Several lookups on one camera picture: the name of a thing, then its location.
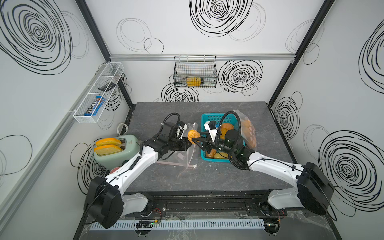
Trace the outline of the potato bagged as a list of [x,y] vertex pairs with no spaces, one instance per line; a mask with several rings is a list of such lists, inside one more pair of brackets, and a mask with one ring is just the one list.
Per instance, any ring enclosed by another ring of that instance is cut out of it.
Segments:
[[257,147],[256,130],[250,120],[242,121],[242,135],[250,148]]
[[195,143],[193,142],[193,139],[200,138],[200,137],[201,137],[201,134],[196,130],[190,130],[187,135],[189,142],[193,145],[195,145]]

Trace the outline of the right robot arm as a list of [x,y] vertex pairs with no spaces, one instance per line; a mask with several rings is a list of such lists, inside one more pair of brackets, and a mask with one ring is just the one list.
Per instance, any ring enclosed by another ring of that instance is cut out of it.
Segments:
[[270,208],[305,208],[316,215],[327,214],[335,188],[317,165],[293,164],[260,154],[245,146],[236,130],[227,132],[224,139],[217,130],[190,130],[188,140],[203,151],[227,154],[230,163],[240,170],[261,172],[291,185],[289,189],[271,190],[267,194],[265,204]]

